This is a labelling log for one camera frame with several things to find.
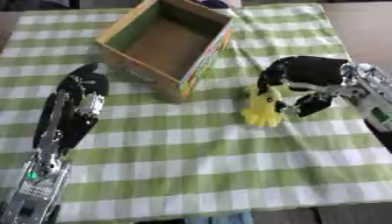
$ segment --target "cardboard box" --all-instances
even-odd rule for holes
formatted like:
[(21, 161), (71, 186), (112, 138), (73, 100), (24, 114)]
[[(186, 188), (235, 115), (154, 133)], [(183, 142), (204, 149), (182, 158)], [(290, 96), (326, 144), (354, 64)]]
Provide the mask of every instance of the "cardboard box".
[(186, 0), (144, 0), (96, 42), (112, 68), (181, 102), (227, 44), (230, 25), (231, 17)]

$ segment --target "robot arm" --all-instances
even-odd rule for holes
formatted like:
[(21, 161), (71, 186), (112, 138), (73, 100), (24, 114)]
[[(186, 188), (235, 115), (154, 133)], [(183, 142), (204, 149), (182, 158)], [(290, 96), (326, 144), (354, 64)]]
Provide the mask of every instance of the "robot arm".
[(264, 70), (258, 79), (259, 94), (263, 94), (267, 86), (286, 84), (293, 91), (309, 91), (299, 98), (294, 106), (280, 101), (276, 110), (289, 110), (300, 117), (308, 116), (331, 105), (333, 90), (339, 88), (342, 80), (341, 65), (345, 59), (326, 59), (320, 57), (297, 56), (282, 58)]
[(65, 156), (97, 124), (109, 91), (96, 68), (89, 64), (71, 72), (46, 99), (34, 133), (35, 153), (0, 208), (1, 224), (55, 222), (71, 171)]
[(297, 56), (278, 59), (258, 79), (259, 95), (268, 86), (286, 84), (293, 91), (311, 91), (294, 105), (279, 101), (276, 111), (309, 116), (341, 96), (379, 131), (392, 131), (392, 80), (380, 68), (345, 59)]

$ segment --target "person's leg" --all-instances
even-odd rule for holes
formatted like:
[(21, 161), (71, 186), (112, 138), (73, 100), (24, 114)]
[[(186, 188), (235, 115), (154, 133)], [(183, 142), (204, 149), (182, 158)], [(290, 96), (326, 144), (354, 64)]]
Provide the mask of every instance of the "person's leg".
[(187, 217), (186, 224), (253, 224), (252, 213), (228, 213), (211, 217)]

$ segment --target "checkered tablecloth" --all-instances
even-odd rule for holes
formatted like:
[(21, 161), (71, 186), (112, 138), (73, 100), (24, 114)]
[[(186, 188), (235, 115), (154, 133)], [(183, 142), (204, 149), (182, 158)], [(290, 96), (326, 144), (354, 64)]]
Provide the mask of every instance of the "checkered tablecloth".
[[(65, 74), (98, 59), (94, 37), (126, 11), (20, 18), (0, 58), (2, 193), (32, 153), (45, 98)], [(276, 128), (251, 129), (239, 114), (243, 88), (275, 59), (346, 57), (322, 7), (272, 4), (227, 13), (235, 17), (228, 49), (181, 105), (101, 70), (110, 96), (98, 125), (73, 151), (60, 221), (127, 223), (392, 200), (392, 157), (341, 99), (303, 119), (286, 116)], [(282, 92), (286, 101), (298, 95)]]

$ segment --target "yellow stuffed toy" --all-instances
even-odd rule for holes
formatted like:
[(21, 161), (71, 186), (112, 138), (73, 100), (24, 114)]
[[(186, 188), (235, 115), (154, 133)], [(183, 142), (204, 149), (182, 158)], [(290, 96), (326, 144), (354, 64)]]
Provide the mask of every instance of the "yellow stuffed toy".
[(241, 110), (245, 122), (255, 126), (276, 127), (282, 121), (281, 113), (275, 110), (276, 102), (282, 99), (274, 87), (268, 87), (264, 94), (258, 94), (257, 85), (246, 88), (249, 94), (248, 106)]

